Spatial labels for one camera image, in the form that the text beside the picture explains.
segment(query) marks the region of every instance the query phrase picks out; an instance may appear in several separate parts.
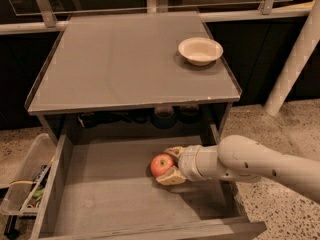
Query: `white pole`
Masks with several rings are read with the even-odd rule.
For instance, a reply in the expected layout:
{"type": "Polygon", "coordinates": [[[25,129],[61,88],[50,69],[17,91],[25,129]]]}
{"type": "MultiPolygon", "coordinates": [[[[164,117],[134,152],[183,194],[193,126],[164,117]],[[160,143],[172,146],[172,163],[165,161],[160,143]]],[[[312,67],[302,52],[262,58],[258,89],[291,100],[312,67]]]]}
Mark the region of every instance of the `white pole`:
{"type": "Polygon", "coordinates": [[[269,115],[275,116],[279,112],[283,102],[318,44],[319,38],[320,0],[315,0],[284,68],[264,105],[264,109],[269,115]]]}

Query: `white bowl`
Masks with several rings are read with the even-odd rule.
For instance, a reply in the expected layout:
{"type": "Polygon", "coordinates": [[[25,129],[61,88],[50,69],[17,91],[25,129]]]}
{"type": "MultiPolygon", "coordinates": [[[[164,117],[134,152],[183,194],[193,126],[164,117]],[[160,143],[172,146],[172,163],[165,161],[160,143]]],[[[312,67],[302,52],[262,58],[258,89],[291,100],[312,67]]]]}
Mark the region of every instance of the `white bowl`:
{"type": "Polygon", "coordinates": [[[191,64],[205,66],[222,56],[222,46],[211,39],[194,37],[184,40],[179,45],[179,52],[191,64]]]}

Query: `floor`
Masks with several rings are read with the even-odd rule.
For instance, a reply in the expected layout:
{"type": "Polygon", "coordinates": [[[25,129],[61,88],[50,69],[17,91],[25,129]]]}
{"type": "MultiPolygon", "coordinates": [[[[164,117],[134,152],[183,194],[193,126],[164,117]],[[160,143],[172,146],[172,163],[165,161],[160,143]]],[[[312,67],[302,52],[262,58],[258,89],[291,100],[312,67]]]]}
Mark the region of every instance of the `floor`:
{"type": "MultiPolygon", "coordinates": [[[[234,107],[222,137],[238,134],[283,153],[320,161],[320,100],[285,103],[276,117],[260,105],[234,107]]],[[[12,181],[33,139],[42,128],[0,131],[0,188],[12,181]]],[[[250,221],[264,221],[267,230],[256,240],[320,239],[320,205],[268,179],[237,183],[250,221]]],[[[6,216],[0,215],[0,233],[6,216]]],[[[32,220],[18,219],[16,228],[28,239],[32,220]]]]}

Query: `apple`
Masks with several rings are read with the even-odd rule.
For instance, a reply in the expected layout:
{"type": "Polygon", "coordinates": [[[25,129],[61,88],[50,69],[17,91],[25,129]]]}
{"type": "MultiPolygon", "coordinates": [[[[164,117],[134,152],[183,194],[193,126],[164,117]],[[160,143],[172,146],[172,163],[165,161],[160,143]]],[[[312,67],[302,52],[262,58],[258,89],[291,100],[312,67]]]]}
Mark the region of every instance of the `apple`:
{"type": "Polygon", "coordinates": [[[172,166],[174,166],[173,158],[168,154],[158,154],[150,164],[152,175],[157,178],[165,174],[172,166]]]}

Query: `open drawer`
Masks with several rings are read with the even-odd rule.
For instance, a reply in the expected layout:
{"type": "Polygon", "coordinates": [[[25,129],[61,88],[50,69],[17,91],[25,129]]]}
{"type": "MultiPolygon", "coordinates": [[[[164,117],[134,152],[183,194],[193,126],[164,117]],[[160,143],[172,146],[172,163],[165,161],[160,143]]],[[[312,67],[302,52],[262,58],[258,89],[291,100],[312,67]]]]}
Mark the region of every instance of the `open drawer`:
{"type": "Polygon", "coordinates": [[[31,239],[252,239],[265,230],[249,222],[233,184],[161,186],[153,179],[152,158],[202,144],[207,121],[169,130],[148,122],[86,129],[75,121],[66,120],[59,138],[31,239]]]}

